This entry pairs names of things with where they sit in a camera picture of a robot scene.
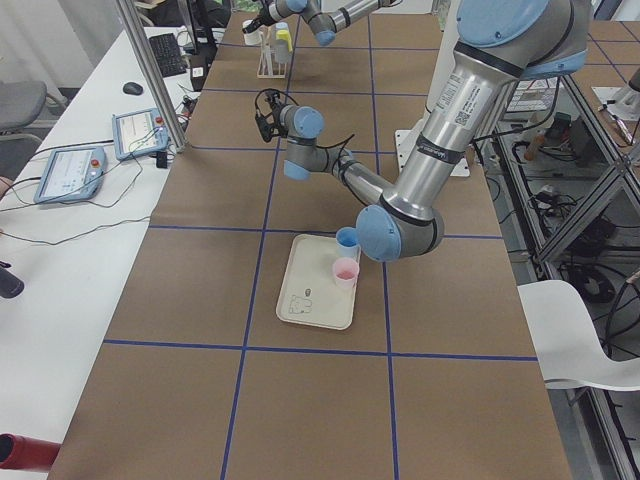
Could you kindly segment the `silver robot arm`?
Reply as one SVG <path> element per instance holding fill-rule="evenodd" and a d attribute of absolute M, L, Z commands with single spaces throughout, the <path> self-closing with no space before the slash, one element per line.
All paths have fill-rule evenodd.
<path fill-rule="evenodd" d="M 336 35 L 349 28 L 353 23 L 382 9 L 392 8 L 400 1 L 360 0 L 351 1 L 333 12 L 323 12 L 319 1 L 313 0 L 276 0 L 262 1 L 258 15 L 242 28 L 244 34 L 252 34 L 260 27 L 270 27 L 294 16 L 300 16 L 308 25 L 317 43 L 327 46 Z"/>
<path fill-rule="evenodd" d="M 271 110 L 256 114 L 256 124 L 265 142 L 274 136 L 286 140 L 286 176 L 306 180 L 313 173 L 331 174 L 363 204 L 356 235 L 370 259 L 420 256 L 441 242 L 444 222 L 435 200 L 500 91 L 516 81 L 579 70 L 592 17 L 588 1 L 461 2 L 455 11 L 458 39 L 449 49 L 452 72 L 394 183 L 343 146 L 318 146 L 322 115 L 283 102 L 279 90 L 265 90 Z"/>

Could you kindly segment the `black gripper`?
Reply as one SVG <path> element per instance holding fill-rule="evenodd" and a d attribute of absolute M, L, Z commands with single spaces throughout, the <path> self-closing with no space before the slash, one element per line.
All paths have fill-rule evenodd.
<path fill-rule="evenodd" d="M 259 113 L 259 133 L 263 140 L 272 140 L 274 137 L 288 135 L 288 127 L 284 118 L 292 108 L 293 106 L 288 104 L 274 104 L 268 114 Z"/>
<path fill-rule="evenodd" d="M 257 30 L 261 26 L 271 26 L 275 23 L 274 18 L 271 16 L 270 10 L 268 7 L 263 7 L 258 15 L 252 20 L 249 27 L 252 30 Z"/>

